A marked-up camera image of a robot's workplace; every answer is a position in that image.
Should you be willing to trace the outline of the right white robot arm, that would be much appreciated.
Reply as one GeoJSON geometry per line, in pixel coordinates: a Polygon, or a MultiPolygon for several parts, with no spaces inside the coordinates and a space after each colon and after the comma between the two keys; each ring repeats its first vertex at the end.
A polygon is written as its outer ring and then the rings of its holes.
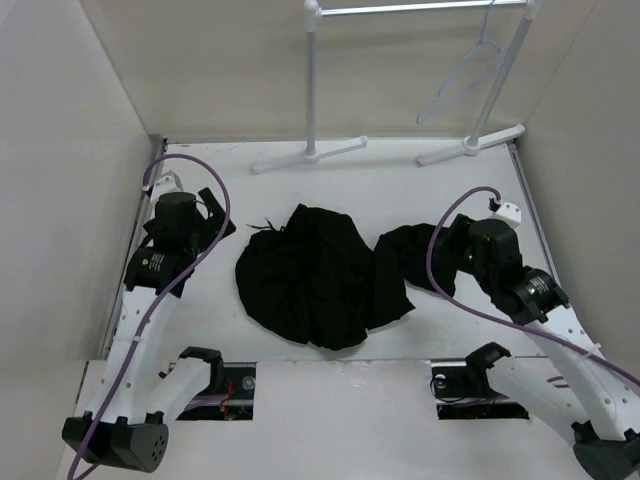
{"type": "Polygon", "coordinates": [[[548,273],[524,264],[515,230],[494,215],[459,214],[438,242],[458,271],[474,277],[507,326],[533,340],[569,389],[536,381],[499,345],[464,370],[473,394],[492,390],[531,411],[571,446],[593,479],[628,479],[639,470],[639,380],[609,362],[567,294],[548,273]]]}

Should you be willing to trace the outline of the black trousers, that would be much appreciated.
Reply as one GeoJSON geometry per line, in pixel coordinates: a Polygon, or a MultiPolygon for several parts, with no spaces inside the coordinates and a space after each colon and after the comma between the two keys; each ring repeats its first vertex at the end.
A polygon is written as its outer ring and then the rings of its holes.
{"type": "Polygon", "coordinates": [[[455,293],[456,271],[426,263],[432,224],[403,225],[369,248],[352,218],[298,205],[287,223],[258,228],[235,266],[246,314],[298,344],[339,351],[414,310],[406,287],[455,293]]]}

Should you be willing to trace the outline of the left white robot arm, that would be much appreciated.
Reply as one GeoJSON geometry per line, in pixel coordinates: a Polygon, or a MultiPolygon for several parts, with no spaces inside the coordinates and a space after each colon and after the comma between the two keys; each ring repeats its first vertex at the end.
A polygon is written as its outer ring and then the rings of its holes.
{"type": "Polygon", "coordinates": [[[169,439],[169,424],[197,397],[224,387],[220,351],[186,348],[173,368],[158,370],[161,337],[197,265],[234,233],[227,202],[210,189],[174,189],[151,196],[153,217],[126,267],[120,319],[98,390],[84,412],[65,420],[62,438],[74,451],[70,479],[86,462],[154,472],[169,439]]]}

